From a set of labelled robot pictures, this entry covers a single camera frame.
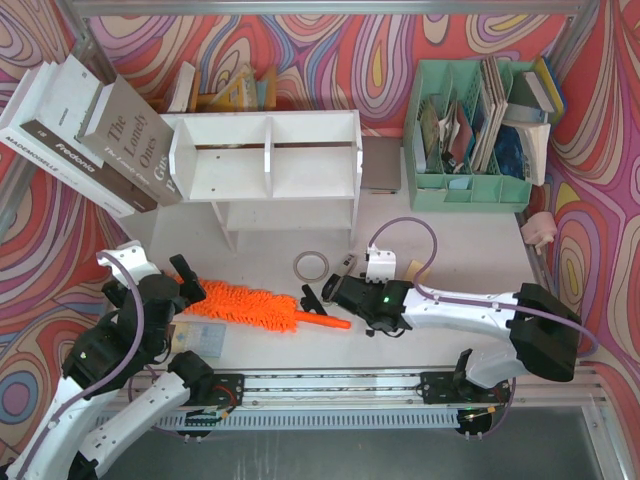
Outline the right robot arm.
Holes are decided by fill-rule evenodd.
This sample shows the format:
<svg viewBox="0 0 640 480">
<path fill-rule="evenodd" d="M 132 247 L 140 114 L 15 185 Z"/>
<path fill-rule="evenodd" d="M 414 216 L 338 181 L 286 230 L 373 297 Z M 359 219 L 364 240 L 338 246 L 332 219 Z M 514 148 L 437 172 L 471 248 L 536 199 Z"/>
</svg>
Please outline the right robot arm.
<svg viewBox="0 0 640 480">
<path fill-rule="evenodd" d="M 373 283 L 334 275 L 321 297 L 364 320 L 371 331 L 387 336 L 442 328 L 492 338 L 485 347 L 460 353 L 456 386 L 490 390 L 527 374 L 559 383 L 574 378 L 581 322 L 537 284 L 525 283 L 515 293 L 479 295 L 402 280 Z"/>
</svg>

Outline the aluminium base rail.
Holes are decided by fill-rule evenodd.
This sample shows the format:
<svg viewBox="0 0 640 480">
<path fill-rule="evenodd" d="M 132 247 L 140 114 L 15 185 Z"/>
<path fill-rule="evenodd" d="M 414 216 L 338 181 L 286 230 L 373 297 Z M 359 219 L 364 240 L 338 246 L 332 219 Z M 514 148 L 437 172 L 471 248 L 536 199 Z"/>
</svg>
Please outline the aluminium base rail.
<svg viewBox="0 0 640 480">
<path fill-rule="evenodd" d="M 218 370 L 207 393 L 187 409 L 385 408 L 402 405 L 603 405 L 609 401 L 604 381 L 580 367 L 569 383 L 527 374 L 496 387 L 456 383 L 449 368 Z"/>
</svg>

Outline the black binder clip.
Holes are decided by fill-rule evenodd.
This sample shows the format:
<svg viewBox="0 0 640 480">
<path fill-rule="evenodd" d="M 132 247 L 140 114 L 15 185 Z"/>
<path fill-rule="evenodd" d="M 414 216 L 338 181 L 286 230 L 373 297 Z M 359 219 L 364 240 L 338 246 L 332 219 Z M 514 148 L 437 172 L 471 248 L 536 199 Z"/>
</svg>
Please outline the black binder clip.
<svg viewBox="0 0 640 480">
<path fill-rule="evenodd" d="M 304 284 L 301 287 L 303 296 L 300 299 L 301 308 L 307 313 L 315 313 L 318 315 L 326 316 L 327 312 L 323 307 L 321 301 L 317 298 L 313 290 L 308 284 Z"/>
</svg>

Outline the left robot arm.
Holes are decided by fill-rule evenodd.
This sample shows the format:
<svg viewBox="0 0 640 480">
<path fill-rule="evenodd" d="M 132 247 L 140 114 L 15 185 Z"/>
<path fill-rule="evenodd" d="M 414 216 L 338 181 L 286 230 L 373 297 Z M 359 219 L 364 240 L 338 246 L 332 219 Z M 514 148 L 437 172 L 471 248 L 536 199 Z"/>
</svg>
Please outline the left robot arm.
<svg viewBox="0 0 640 480">
<path fill-rule="evenodd" d="M 97 259 L 115 277 L 103 292 L 116 309 L 75 341 L 36 432 L 2 466 L 4 479 L 99 479 L 160 417 L 212 391 L 213 369 L 192 351 L 179 353 L 142 395 L 95 425 L 125 384 L 167 350 L 173 317 L 206 298 L 181 255 L 170 259 L 176 278 L 147 261 L 139 246 L 103 250 Z"/>
</svg>

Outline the orange microfiber duster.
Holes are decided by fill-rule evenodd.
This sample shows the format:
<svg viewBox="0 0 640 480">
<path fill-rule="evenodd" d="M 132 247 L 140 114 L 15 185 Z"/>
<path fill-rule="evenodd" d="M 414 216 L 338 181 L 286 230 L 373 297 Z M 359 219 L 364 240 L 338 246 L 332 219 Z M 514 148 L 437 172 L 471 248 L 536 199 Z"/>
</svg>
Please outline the orange microfiber duster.
<svg viewBox="0 0 640 480">
<path fill-rule="evenodd" d="M 262 328 L 277 333 L 295 333 L 300 323 L 349 330 L 350 321 L 298 309 L 294 297 L 250 289 L 222 281 L 200 280 L 206 298 L 189 307 L 184 315 Z"/>
</svg>

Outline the small books behind shelf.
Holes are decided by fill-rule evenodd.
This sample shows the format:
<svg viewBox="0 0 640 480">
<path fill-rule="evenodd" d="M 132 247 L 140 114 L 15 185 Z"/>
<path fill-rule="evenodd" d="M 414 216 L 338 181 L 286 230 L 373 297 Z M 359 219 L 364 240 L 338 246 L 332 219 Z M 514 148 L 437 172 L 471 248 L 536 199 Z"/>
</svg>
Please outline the small books behind shelf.
<svg viewBox="0 0 640 480">
<path fill-rule="evenodd" d="M 270 66 L 257 79 L 249 65 L 240 70 L 216 93 L 201 93 L 202 75 L 184 62 L 164 97 L 154 106 L 159 113 L 244 112 L 274 110 L 277 104 L 277 68 Z"/>
</svg>

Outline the yellow sticky note pad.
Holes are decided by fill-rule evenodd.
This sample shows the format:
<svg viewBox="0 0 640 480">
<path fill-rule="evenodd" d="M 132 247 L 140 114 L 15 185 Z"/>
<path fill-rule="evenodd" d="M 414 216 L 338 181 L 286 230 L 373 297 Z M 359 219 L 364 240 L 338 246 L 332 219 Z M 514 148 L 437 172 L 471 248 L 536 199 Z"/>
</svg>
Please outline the yellow sticky note pad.
<svg viewBox="0 0 640 480">
<path fill-rule="evenodd" d="M 426 285 L 431 268 L 426 267 L 424 263 L 412 260 L 404 274 L 403 279 L 411 283 Z"/>
</svg>

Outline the white books beside organizer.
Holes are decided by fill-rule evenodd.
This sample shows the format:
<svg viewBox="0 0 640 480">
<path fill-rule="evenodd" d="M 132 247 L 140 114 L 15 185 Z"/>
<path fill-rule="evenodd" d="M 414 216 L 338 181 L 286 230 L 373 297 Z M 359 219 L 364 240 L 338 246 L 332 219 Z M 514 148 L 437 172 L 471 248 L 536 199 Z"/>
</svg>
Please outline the white books beside organizer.
<svg viewBox="0 0 640 480">
<path fill-rule="evenodd" d="M 501 172 L 542 185 L 551 133 L 566 110 L 566 97 L 547 58 L 540 56 L 528 69 L 513 71 L 496 144 Z"/>
</svg>

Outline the white wooden bookshelf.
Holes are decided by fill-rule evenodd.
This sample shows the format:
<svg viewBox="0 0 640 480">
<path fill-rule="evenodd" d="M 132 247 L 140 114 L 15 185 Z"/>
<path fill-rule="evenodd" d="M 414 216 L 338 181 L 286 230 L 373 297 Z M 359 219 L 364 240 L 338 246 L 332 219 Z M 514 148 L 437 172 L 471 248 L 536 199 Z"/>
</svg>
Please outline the white wooden bookshelf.
<svg viewBox="0 0 640 480">
<path fill-rule="evenodd" d="M 344 231 L 355 239 L 363 141 L 356 110 L 166 114 L 170 173 L 207 203 L 228 247 L 242 232 Z"/>
</svg>

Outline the grey notebook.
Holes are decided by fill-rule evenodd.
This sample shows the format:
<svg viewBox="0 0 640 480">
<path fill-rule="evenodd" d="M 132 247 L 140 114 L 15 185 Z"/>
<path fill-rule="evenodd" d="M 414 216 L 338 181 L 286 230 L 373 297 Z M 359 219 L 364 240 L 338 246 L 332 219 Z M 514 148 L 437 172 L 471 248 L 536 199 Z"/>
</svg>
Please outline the grey notebook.
<svg viewBox="0 0 640 480">
<path fill-rule="evenodd" d="M 401 188 L 400 147 L 397 138 L 363 138 L 362 189 L 396 192 Z"/>
</svg>

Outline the mint green desk organizer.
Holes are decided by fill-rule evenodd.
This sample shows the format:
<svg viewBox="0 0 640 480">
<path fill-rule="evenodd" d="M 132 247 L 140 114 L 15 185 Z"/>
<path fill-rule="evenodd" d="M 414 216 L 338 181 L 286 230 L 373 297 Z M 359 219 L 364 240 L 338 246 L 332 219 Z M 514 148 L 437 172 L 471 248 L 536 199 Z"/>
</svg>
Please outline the mint green desk organizer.
<svg viewBox="0 0 640 480">
<path fill-rule="evenodd" d="M 516 74 L 529 64 L 421 60 L 406 112 L 404 157 L 410 206 L 416 212 L 516 213 L 532 184 L 509 172 L 499 129 Z"/>
</svg>

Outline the clear tape roll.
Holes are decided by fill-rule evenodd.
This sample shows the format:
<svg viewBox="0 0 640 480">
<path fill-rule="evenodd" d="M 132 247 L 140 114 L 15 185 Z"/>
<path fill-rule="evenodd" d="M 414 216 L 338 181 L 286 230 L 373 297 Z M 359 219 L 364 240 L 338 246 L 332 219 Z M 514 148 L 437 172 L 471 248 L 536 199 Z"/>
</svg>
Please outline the clear tape roll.
<svg viewBox="0 0 640 480">
<path fill-rule="evenodd" d="M 328 259 L 317 251 L 304 251 L 293 261 L 294 275 L 304 283 L 316 283 L 329 273 Z"/>
</svg>

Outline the yellow grey calculator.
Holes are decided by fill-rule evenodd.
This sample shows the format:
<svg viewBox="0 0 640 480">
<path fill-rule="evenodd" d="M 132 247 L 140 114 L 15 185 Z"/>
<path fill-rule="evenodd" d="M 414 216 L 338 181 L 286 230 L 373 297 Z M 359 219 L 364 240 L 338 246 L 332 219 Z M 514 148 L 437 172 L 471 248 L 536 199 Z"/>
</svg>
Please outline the yellow grey calculator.
<svg viewBox="0 0 640 480">
<path fill-rule="evenodd" d="M 173 353 L 193 351 L 201 357 L 219 358 L 226 325 L 208 322 L 178 322 L 170 325 Z"/>
</svg>

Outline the pink piggy figurine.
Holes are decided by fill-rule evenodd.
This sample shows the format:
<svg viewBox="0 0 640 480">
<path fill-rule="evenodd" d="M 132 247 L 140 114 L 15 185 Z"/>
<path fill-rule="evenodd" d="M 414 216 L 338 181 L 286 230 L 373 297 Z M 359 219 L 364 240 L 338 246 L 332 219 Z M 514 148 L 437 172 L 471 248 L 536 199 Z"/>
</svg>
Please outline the pink piggy figurine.
<svg viewBox="0 0 640 480">
<path fill-rule="evenodd" d="M 533 246 L 536 253 L 541 255 L 543 249 L 554 242 L 557 226 L 551 212 L 541 211 L 532 215 L 521 227 L 524 243 Z"/>
</svg>

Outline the black grey stapler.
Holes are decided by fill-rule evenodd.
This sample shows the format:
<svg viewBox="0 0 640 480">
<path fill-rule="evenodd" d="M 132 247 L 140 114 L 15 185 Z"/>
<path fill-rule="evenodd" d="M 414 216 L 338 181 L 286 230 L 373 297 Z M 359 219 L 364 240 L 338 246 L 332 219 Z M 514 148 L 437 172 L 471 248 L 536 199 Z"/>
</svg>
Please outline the black grey stapler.
<svg viewBox="0 0 640 480">
<path fill-rule="evenodd" d="M 351 274 L 354 267 L 357 264 L 357 256 L 353 253 L 347 254 L 343 260 L 339 263 L 338 267 L 335 271 L 329 276 L 330 277 L 345 277 Z"/>
</svg>

